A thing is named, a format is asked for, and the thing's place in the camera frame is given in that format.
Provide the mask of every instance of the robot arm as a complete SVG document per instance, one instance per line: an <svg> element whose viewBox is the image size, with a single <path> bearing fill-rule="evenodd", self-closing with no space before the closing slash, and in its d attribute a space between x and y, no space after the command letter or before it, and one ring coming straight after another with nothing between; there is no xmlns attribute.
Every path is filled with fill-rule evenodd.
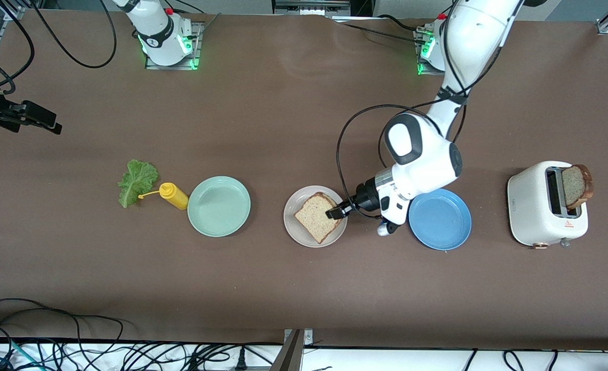
<svg viewBox="0 0 608 371"><path fill-rule="evenodd" d="M396 163L356 188L356 195L327 216L346 217L354 208L379 209L379 235L405 223L410 201L442 188L462 172L462 156L448 132L471 85L497 47L503 46L523 0L464 0L455 2L445 21L437 20L435 38L444 51L445 77L427 116L401 113L386 126L385 142Z"/></svg>
<svg viewBox="0 0 608 371"><path fill-rule="evenodd" d="M172 66L192 53L191 21L164 10L159 0L113 0L139 33L143 52L160 66Z"/></svg>

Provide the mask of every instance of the green led light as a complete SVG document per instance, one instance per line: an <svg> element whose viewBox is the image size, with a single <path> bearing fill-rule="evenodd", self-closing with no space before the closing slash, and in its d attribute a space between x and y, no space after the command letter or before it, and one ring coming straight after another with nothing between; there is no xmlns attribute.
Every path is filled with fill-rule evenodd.
<svg viewBox="0 0 608 371"><path fill-rule="evenodd" d="M178 36L178 42L180 43L180 47L182 48L182 52L188 53L187 47L184 45L184 40L181 36Z"/></svg>
<svg viewBox="0 0 608 371"><path fill-rule="evenodd" d="M199 61L199 58L194 58L194 59L191 59L191 61L189 61L189 66L191 66L192 70L198 70L198 61Z"/></svg>
<svg viewBox="0 0 608 371"><path fill-rule="evenodd" d="M421 55L422 55L424 58L429 58L429 57L430 57L430 54L431 54L431 52L432 52L432 48L434 47L434 44L436 44L436 43L434 42L434 38L430 38L429 42L426 42L425 44L426 44L426 45L429 45L429 46L428 46L428 47L424 47L424 48L421 50Z"/></svg>
<svg viewBox="0 0 608 371"><path fill-rule="evenodd" d="M147 56L148 52L145 51L145 45L143 44L143 40L141 40L141 38L139 38L139 44L141 44L141 50L143 50L143 53Z"/></svg>

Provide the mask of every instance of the brown table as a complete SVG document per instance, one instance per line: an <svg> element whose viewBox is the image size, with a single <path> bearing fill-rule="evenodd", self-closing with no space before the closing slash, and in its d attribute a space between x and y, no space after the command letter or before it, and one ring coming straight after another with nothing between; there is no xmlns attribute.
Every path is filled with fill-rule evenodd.
<svg viewBox="0 0 608 371"><path fill-rule="evenodd" d="M103 14L46 13L80 59L108 56ZM417 75L410 43L318 16L222 15L200 70L146 71L128 19L113 19L118 52L101 70L68 60L35 14L23 20L37 55L12 98L56 112L63 134L0 129L0 298L123 317L136 324L127 339L279 341L284 328L311 327L323 345L608 348L608 36L590 23L514 25L471 94L464 173L448 186L471 209L471 237L440 252L407 227L380 238L358 216L323 249L283 226L297 189L340 191L335 142L353 113L434 97L441 78ZM407 36L389 21L362 24ZM0 64L14 71L27 50L9 26ZM395 112L349 129L351 188L379 171L377 136ZM116 182L132 158L186 192L239 179L249 220L208 238L159 197L123 209ZM596 180L589 231L570 249L527 249L508 228L506 181L542 160L587 164ZM13 330L74 336L53 321L28 315ZM94 327L84 335L113 336Z"/></svg>

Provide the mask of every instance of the plate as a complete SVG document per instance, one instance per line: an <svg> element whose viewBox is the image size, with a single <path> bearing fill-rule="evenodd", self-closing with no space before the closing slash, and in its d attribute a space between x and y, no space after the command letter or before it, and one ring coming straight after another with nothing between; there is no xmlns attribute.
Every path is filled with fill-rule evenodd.
<svg viewBox="0 0 608 371"><path fill-rule="evenodd" d="M469 238L471 213L455 193L436 190L412 200L409 226L424 245L437 250L451 250Z"/></svg>
<svg viewBox="0 0 608 371"><path fill-rule="evenodd" d="M318 192L322 192L331 197L337 204L343 202L343 197L340 197L338 193L335 193L333 190L322 187L321 185L309 185L308 187L301 188L301 190L294 192L292 196L290 196L290 199L288 199L288 202L285 203L285 209L283 210L283 223L285 224L285 229L288 231L288 234L293 240L297 241L298 244L306 247L324 247L331 245L340 238L347 226L347 218L344 218L341 220L341 224L322 241L322 244L318 244L315 238L308 233L308 230L299 223L297 218L294 217L294 214L304 206L304 202L306 202L309 197Z"/></svg>
<svg viewBox="0 0 608 371"><path fill-rule="evenodd" d="M187 205L191 225L208 237L224 237L240 229L250 211L247 188L229 176L205 179L191 192Z"/></svg>

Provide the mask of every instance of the yellow squeeze bottle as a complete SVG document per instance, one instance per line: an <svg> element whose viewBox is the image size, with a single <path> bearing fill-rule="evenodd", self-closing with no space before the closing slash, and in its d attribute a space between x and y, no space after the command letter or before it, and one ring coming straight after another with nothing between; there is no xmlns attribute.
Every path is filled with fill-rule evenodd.
<svg viewBox="0 0 608 371"><path fill-rule="evenodd" d="M143 195L139 195L139 199L143 199L144 196L151 195L153 193L159 193L163 199L167 200L173 206L177 207L181 210L187 209L187 204L189 203L188 195L184 194L178 187L176 187L173 183L162 183L159 186L158 191L148 192Z"/></svg>

